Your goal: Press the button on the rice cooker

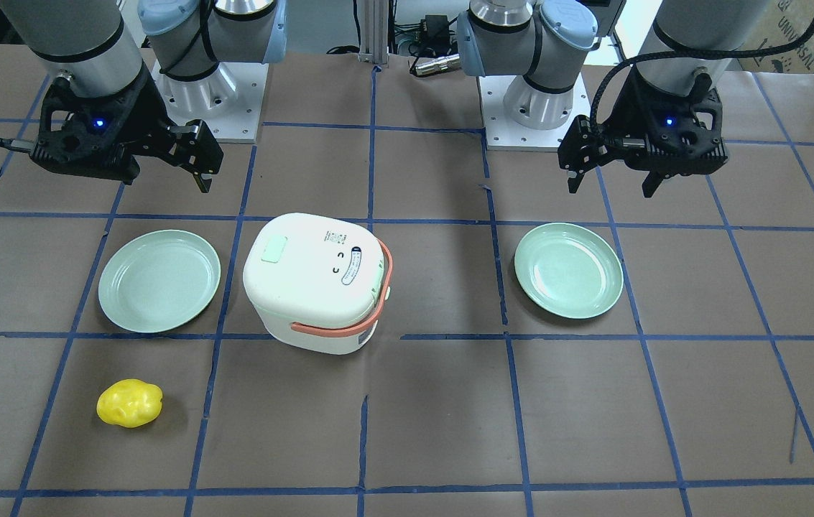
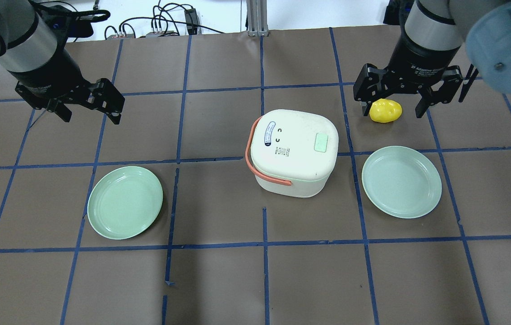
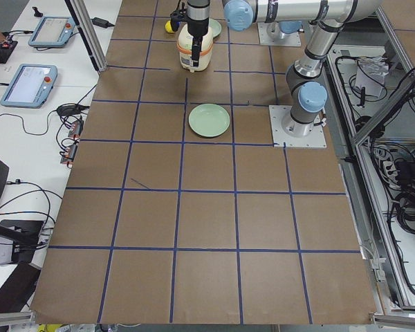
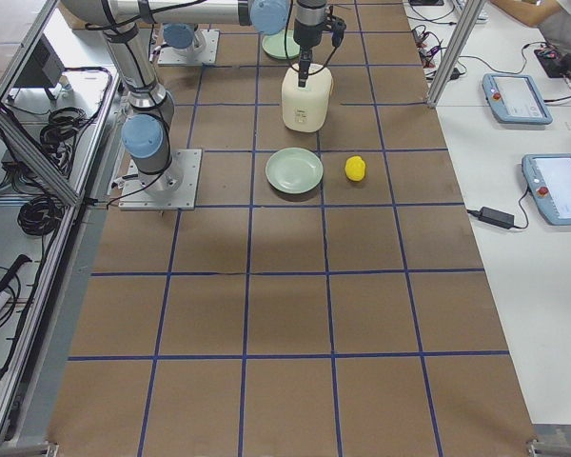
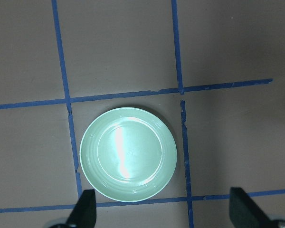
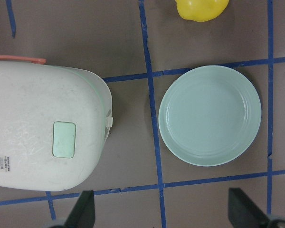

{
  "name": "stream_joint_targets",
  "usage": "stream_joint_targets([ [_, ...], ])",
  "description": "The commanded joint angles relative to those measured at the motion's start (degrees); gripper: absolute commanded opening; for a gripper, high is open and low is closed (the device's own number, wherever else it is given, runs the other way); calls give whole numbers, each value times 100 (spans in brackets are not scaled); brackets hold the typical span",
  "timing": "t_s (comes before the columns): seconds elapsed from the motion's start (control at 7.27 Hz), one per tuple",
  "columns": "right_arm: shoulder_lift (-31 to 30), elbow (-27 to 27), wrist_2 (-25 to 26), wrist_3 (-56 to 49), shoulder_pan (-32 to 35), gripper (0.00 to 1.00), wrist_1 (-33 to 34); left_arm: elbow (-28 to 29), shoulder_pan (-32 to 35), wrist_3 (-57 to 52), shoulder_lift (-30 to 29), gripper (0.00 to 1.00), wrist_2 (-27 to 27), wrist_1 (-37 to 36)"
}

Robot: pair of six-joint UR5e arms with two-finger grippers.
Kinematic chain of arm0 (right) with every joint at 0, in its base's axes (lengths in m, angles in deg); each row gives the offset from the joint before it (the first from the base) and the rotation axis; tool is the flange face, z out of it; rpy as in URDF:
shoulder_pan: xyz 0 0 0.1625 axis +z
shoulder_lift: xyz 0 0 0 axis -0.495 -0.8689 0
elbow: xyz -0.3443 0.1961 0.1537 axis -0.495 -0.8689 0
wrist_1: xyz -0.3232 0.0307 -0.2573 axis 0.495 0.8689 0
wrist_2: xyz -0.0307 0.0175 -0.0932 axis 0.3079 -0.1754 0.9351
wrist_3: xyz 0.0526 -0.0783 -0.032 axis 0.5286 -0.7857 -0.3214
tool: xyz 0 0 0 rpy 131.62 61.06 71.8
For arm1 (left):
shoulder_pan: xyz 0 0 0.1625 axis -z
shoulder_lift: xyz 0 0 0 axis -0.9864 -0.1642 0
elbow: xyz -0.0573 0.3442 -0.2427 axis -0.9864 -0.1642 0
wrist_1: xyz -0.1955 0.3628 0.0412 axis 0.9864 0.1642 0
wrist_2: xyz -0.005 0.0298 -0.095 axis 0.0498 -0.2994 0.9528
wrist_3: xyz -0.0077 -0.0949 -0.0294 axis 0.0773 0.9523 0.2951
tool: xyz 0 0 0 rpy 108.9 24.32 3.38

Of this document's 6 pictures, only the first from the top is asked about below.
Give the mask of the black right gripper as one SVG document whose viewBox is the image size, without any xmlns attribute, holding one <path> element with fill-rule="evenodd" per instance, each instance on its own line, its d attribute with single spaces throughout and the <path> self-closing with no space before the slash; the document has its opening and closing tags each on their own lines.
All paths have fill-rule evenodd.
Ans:
<svg viewBox="0 0 814 517">
<path fill-rule="evenodd" d="M 179 125 L 168 117 L 145 68 L 121 91 L 98 98 L 78 97 L 72 80 L 59 75 L 42 99 L 37 137 L 0 138 L 0 147 L 55 174 L 124 184 L 139 176 L 138 156 L 154 157 L 189 172 L 205 194 L 223 163 L 205 121 Z"/>
</svg>

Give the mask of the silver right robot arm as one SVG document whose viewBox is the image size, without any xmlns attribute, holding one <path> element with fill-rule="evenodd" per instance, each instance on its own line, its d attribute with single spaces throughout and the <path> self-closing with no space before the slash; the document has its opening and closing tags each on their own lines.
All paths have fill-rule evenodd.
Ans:
<svg viewBox="0 0 814 517">
<path fill-rule="evenodd" d="M 1 1 L 0 9 L 52 81 L 32 140 L 0 148 L 66 176 L 130 185 L 137 157 L 191 174 L 207 193 L 223 163 L 212 120 L 241 101 L 240 65 L 281 62 L 285 1 L 140 1 L 137 14 L 156 53 L 144 61 L 111 1 Z"/>
</svg>

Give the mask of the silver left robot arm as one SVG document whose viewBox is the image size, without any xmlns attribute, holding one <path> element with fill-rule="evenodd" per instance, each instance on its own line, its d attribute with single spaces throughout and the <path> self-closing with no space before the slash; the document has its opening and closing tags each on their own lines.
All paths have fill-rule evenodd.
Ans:
<svg viewBox="0 0 814 517">
<path fill-rule="evenodd" d="M 612 161 L 645 171 L 645 197 L 675 176 L 711 174 L 729 153 L 716 81 L 764 16 L 764 1 L 663 1 L 606 120 L 599 98 L 589 114 L 549 111 L 571 101 L 600 20 L 578 1 L 472 1 L 457 19 L 457 45 L 470 76 L 513 76 L 508 111 L 519 124 L 548 129 L 570 121 L 558 147 L 568 189 Z"/>
</svg>

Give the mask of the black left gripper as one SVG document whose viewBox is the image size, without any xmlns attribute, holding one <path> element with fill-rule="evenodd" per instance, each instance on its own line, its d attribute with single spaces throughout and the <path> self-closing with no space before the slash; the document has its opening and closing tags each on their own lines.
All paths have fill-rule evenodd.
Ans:
<svg viewBox="0 0 814 517">
<path fill-rule="evenodd" d="M 578 115 L 558 147 L 558 163 L 568 171 L 568 192 L 576 194 L 588 171 L 611 161 L 647 171 L 644 197 L 653 197 L 669 177 L 712 174 L 729 161 L 723 106 L 708 72 L 688 81 L 685 96 L 651 85 L 639 70 L 630 72 L 604 122 Z"/>
</svg>

